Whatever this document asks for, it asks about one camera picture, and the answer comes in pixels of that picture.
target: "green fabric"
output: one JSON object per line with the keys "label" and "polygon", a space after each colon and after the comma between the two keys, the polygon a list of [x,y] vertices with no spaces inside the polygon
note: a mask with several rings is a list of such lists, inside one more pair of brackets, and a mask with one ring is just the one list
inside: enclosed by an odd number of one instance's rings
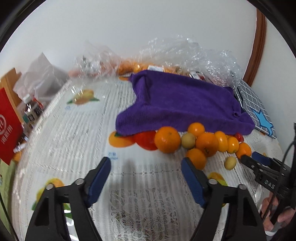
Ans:
{"label": "green fabric", "polygon": [[[15,175],[15,166],[16,164],[14,161],[11,161],[10,165],[7,165],[5,162],[0,160],[0,175],[2,177],[0,178],[1,179],[0,192],[1,192],[4,205],[10,217],[11,217],[11,190],[12,190],[13,178]],[[11,232],[9,227],[9,222],[5,216],[5,213],[3,211],[1,204],[0,204],[0,219],[2,220],[7,230]]]}

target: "white bottle cap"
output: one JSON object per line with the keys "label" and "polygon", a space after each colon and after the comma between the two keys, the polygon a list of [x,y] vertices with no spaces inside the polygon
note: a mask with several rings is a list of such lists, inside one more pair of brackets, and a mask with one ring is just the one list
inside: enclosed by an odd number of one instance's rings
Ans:
{"label": "white bottle cap", "polygon": [[28,104],[28,103],[30,103],[31,100],[32,100],[31,95],[30,95],[30,94],[27,94],[27,95],[24,97],[23,102],[24,102],[25,104]]}

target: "wire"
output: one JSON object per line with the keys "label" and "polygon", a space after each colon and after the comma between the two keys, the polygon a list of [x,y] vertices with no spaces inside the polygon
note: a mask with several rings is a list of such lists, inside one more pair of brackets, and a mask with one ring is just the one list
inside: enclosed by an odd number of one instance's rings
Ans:
{"label": "wire", "polygon": [[16,234],[16,232],[15,232],[15,229],[13,228],[13,225],[12,225],[12,223],[11,223],[11,221],[10,221],[9,215],[8,215],[8,213],[7,213],[6,207],[5,207],[5,205],[4,205],[4,202],[3,202],[3,199],[2,199],[2,196],[1,196],[1,192],[0,192],[0,202],[1,202],[1,205],[2,205],[3,211],[4,211],[4,213],[5,213],[5,216],[6,216],[7,220],[8,220],[8,222],[9,222],[10,228],[12,229],[12,232],[13,232],[13,234],[14,234],[16,240],[17,240],[17,241],[20,241],[20,240],[18,239],[18,236],[17,236],[17,234]]}
{"label": "wire", "polygon": [[279,170],[278,181],[277,181],[277,184],[276,184],[276,186],[274,188],[274,193],[273,193],[273,195],[271,197],[271,200],[270,200],[270,202],[268,204],[268,207],[267,207],[266,211],[264,212],[264,215],[262,217],[262,221],[264,221],[266,219],[266,217],[268,215],[268,212],[272,208],[272,203],[273,203],[273,201],[274,201],[274,199],[275,199],[275,197],[276,197],[276,195],[277,195],[277,193],[279,191],[279,187],[281,185],[281,181],[282,181],[282,178],[283,178],[282,172],[283,172],[283,169],[284,169],[284,164],[285,164],[287,154],[288,154],[289,150],[291,149],[291,147],[294,146],[295,144],[296,144],[296,140],[294,139],[294,141],[292,141],[292,143],[289,145],[288,149],[286,150],[286,152],[284,154],[283,161],[281,163],[281,167],[280,167],[280,170]]}

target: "purple cloth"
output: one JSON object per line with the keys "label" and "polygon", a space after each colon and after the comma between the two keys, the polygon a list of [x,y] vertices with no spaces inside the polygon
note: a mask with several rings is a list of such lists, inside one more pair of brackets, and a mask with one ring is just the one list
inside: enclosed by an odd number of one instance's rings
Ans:
{"label": "purple cloth", "polygon": [[116,118],[116,130],[121,135],[162,126],[187,131],[193,122],[202,123],[206,131],[229,135],[248,135],[255,127],[230,87],[150,70],[132,75],[130,81],[137,99]]}

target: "white lace tablecloth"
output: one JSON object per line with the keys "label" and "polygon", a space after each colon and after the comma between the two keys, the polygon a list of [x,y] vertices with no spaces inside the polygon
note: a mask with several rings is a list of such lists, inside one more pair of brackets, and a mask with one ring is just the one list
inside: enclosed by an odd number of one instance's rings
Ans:
{"label": "white lace tablecloth", "polygon": [[[47,180],[55,177],[71,184],[96,168],[103,156],[109,156],[110,175],[98,202],[89,209],[102,239],[189,240],[203,209],[194,202],[180,169],[186,150],[163,154],[138,145],[112,147],[108,137],[115,130],[116,116],[135,100],[131,83],[117,78],[88,80],[84,88],[92,89],[100,101],[67,104],[73,98],[73,86],[77,91],[81,85],[81,80],[70,80],[58,93],[38,122],[17,167],[12,217],[19,239],[25,239],[36,193]],[[282,158],[277,140],[256,130],[244,138],[252,151]],[[245,184],[259,207],[268,192],[240,163],[226,170],[223,162],[227,156],[217,152],[208,158],[205,173],[220,173],[229,186]],[[221,239],[227,208],[222,209],[214,240]],[[71,239],[78,240],[73,220],[67,218],[67,225]]]}

